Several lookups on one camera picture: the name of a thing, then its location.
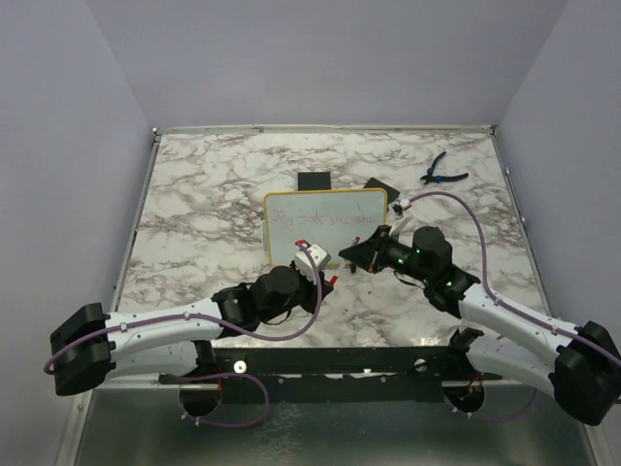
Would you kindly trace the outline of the red and white marker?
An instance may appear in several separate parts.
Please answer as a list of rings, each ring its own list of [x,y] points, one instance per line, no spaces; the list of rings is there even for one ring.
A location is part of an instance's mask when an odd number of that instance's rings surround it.
[[[352,246],[356,246],[359,242],[360,242],[360,237],[359,237],[359,236],[356,236],[356,237],[354,238],[354,240],[352,241],[352,243],[350,244],[350,246],[351,246],[351,247],[352,247]],[[343,270],[344,270],[344,268],[347,266],[347,264],[348,264],[348,260],[346,260],[346,259],[344,259],[344,258],[343,258],[343,259],[341,260],[340,264],[339,264],[339,267],[337,268],[337,271],[336,271],[336,272],[335,272],[335,274],[333,275],[332,279],[329,281],[329,284],[330,284],[331,286],[334,286],[334,285],[336,284],[337,280],[339,279],[339,277],[340,277],[341,273],[343,272]]]

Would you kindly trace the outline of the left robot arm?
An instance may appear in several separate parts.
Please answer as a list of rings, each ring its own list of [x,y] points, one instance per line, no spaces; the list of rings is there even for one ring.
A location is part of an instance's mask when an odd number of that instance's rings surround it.
[[[318,317],[333,291],[323,272],[305,275],[294,265],[278,266],[253,283],[223,288],[212,297],[172,309],[139,314],[107,313],[99,303],[79,308],[49,336],[44,365],[55,392],[86,392],[106,380],[169,374],[203,383],[214,360],[205,353],[213,340],[260,339],[258,327],[302,308]]]

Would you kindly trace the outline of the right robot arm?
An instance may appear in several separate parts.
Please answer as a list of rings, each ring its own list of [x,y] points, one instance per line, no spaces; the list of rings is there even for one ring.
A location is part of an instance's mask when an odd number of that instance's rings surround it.
[[[620,352],[609,332],[512,304],[452,262],[437,227],[421,227],[411,246],[381,225],[340,258],[375,274],[386,268],[419,281],[437,310],[477,324],[445,357],[447,372],[466,380],[477,371],[526,384],[552,397],[574,419],[597,426],[620,397]]]

